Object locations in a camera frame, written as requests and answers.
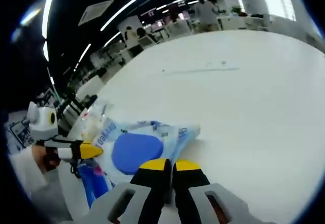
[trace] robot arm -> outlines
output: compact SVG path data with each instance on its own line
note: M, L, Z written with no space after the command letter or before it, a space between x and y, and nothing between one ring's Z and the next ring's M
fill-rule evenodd
M130 183L121 183L95 200L81 220L63 223L155 224L172 187L181 223L264 224L247 204L215 183L192 162L154 159L140 166Z
M47 171L54 169L49 162L61 159L73 167L79 160L91 159L103 153L101 148L90 141L70 140L58 135L56 111L51 107L38 107L30 102L27 112L30 135L36 144L45 146L47 154L43 157Z

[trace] plastic bag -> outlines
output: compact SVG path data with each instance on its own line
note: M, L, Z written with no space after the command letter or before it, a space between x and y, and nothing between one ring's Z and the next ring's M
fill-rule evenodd
M101 131L106 110L111 107L107 101L97 99L82 117L81 136L83 140L92 141Z
M93 140L93 144L104 150L104 153L95 158L95 161L114 185L130 182L133 177L118 170L112 160L114 144L118 137L126 132L157 137L163 144L160 158L168 158L174 163L184 147L200 134L200 126L171 126L158 121L117 123L107 118L101 133Z

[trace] black ceiling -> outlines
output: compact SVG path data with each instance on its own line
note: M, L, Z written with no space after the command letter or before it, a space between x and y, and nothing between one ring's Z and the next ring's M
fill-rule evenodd
M175 0L138 0L121 13L103 32L105 22L130 0L114 0L113 4L99 18L78 26L86 7L107 0L53 0L48 24L48 52L50 70L54 81L67 80L80 55L91 43L85 58L100 49L114 34L116 25L126 16L140 15L151 8L168 4Z

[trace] desk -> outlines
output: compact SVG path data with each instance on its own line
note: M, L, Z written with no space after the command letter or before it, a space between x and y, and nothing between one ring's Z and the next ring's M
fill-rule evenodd
M263 25L263 19L258 17L223 16L218 17L222 23L223 30L250 29L257 30Z
M98 75L89 79L85 84L83 84L76 93L76 98L83 101L87 95L92 96L97 94L97 92L104 86L102 80Z
M220 68L222 61L236 69ZM200 123L201 134L181 158L197 162L210 182L244 200L257 218L283 224L306 208L324 175L324 91L319 50L279 34L229 30L145 50L98 96L114 105L109 115L117 121ZM70 135L79 133L76 124ZM73 178L60 175L77 218L86 201ZM76 199L69 199L72 193ZM163 212L160 219L174 216Z

